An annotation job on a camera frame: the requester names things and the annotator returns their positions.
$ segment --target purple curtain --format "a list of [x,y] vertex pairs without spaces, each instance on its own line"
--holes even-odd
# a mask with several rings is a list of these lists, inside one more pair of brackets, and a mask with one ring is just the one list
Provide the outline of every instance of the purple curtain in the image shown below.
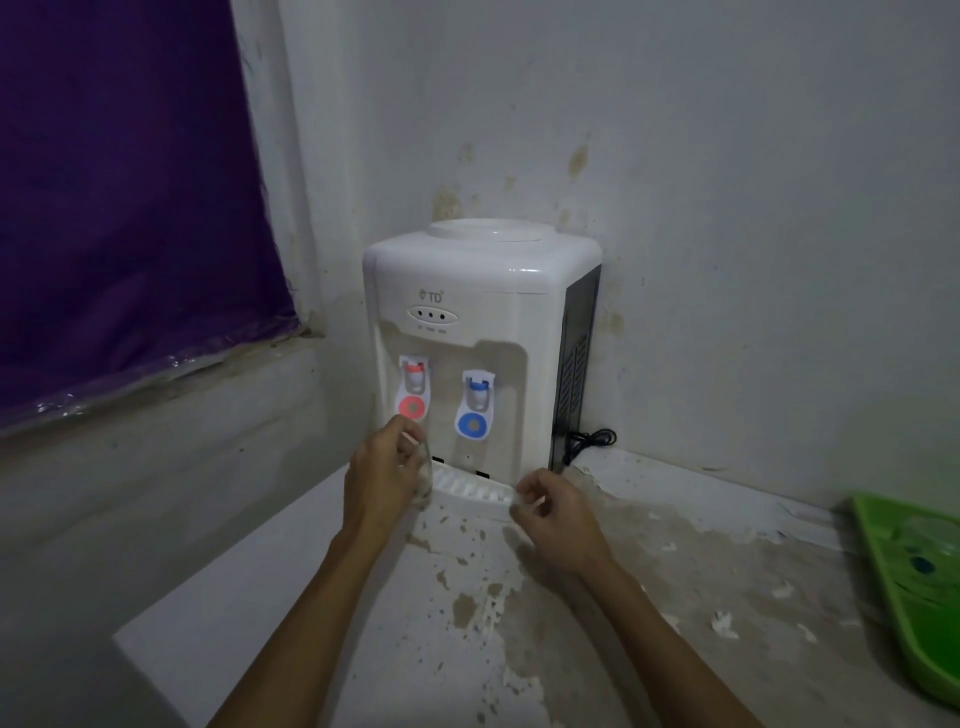
[[0,21],[0,425],[297,325],[228,0]]

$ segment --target black cable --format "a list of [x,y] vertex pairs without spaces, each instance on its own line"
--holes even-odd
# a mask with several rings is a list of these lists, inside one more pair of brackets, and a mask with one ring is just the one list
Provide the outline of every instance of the black cable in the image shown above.
[[574,458],[587,448],[608,448],[616,442],[616,433],[609,427],[602,427],[592,435],[587,432],[569,432],[566,435],[564,465],[569,465]]

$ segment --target green plastic basket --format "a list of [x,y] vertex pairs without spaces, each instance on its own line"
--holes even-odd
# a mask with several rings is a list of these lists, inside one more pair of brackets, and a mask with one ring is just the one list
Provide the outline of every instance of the green plastic basket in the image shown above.
[[906,591],[895,581],[898,567],[888,558],[891,537],[908,518],[936,518],[957,525],[960,520],[866,493],[852,500],[910,676],[924,691],[960,707],[960,609],[931,604]]

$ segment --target red circle sticker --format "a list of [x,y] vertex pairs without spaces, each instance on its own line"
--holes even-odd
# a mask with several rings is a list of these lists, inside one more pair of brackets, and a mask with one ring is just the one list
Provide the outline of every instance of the red circle sticker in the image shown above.
[[424,409],[423,400],[415,395],[410,395],[400,400],[400,406],[396,411],[404,417],[409,417],[411,420],[419,420],[423,417]]

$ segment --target right hand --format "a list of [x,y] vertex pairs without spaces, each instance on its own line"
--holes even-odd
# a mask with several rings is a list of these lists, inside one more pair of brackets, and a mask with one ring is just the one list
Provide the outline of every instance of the right hand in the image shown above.
[[[510,515],[542,556],[553,566],[583,577],[595,565],[612,560],[587,497],[564,477],[541,468],[516,485],[525,505],[514,505]],[[546,501],[530,506],[541,497]]]

